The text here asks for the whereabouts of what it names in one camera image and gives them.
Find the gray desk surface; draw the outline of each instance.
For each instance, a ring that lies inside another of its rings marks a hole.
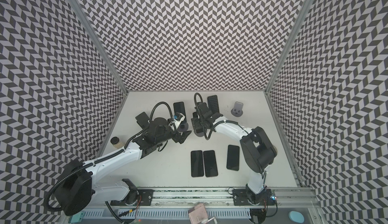
[[[220,113],[228,119],[238,121],[240,125],[246,127],[260,126],[265,130],[271,142],[278,149],[278,155],[269,168],[267,186],[296,187],[294,176],[263,92],[201,92],[201,95],[204,102],[207,102],[208,96],[217,95]],[[183,101],[189,130],[192,130],[191,118],[195,111],[194,92],[130,92],[111,138],[117,136],[125,142],[133,134],[139,132],[141,128],[136,123],[135,116],[143,111],[150,115],[152,108],[160,101],[167,102],[172,111],[174,102]],[[230,113],[235,101],[244,103],[244,114],[238,118]],[[169,118],[167,107],[160,105],[155,111],[155,117]],[[179,144],[170,140],[162,152],[155,151],[141,160],[125,165],[106,176],[102,182],[129,178],[139,187],[244,187],[248,181],[250,169],[244,161],[241,149],[240,170],[226,169],[229,144],[239,146],[239,142],[222,134],[213,133],[211,139],[207,141],[192,133],[185,143]],[[115,148],[109,142],[104,154],[114,150]],[[190,152],[194,150],[215,150],[218,167],[217,177],[191,177]]]

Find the patterned wall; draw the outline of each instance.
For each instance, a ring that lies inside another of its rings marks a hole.
[[[315,0],[270,95],[330,223],[388,223],[388,0]]]
[[[304,0],[79,0],[129,90],[264,89]]]
[[[123,95],[65,0],[0,0],[0,14],[0,223],[51,223],[45,190],[95,157]]]

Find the black textured phone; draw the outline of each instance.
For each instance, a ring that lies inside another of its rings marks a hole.
[[[203,158],[202,151],[191,152],[191,176],[202,177],[203,176]]]
[[[240,168],[240,147],[229,145],[228,156],[226,159],[226,168],[238,171]]]
[[[218,106],[218,97],[216,95],[208,97],[208,107],[211,112],[213,112],[213,114],[220,112],[220,107]]]
[[[174,112],[182,113],[185,116],[185,119],[182,121],[181,124],[185,124],[187,122],[187,115],[185,111],[185,103],[183,102],[176,102],[174,103]]]
[[[218,175],[216,153],[214,150],[203,152],[203,162],[205,163],[206,177],[215,177]]]

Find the smartphone screen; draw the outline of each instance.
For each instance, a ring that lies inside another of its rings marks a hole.
[[[191,152],[191,176],[202,177],[203,176],[203,158],[202,151]]]
[[[219,113],[220,108],[218,106],[218,97],[216,95],[212,95],[208,97],[208,106],[209,110],[214,113]]]
[[[238,171],[240,167],[240,147],[229,145],[228,156],[226,159],[226,168]]]
[[[206,177],[215,177],[218,175],[216,153],[214,150],[204,151],[203,160],[205,163],[205,175]]]
[[[185,103],[183,102],[176,102],[174,103],[174,112],[182,113],[185,116],[185,119],[182,121],[181,124],[184,124],[187,122],[187,115],[185,111]]]

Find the light blue soap-shaped object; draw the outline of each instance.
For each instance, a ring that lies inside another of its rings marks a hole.
[[[303,217],[302,213],[297,211],[290,211],[288,214],[288,217],[291,221],[297,222],[297,223],[303,223],[305,221],[305,218]]]

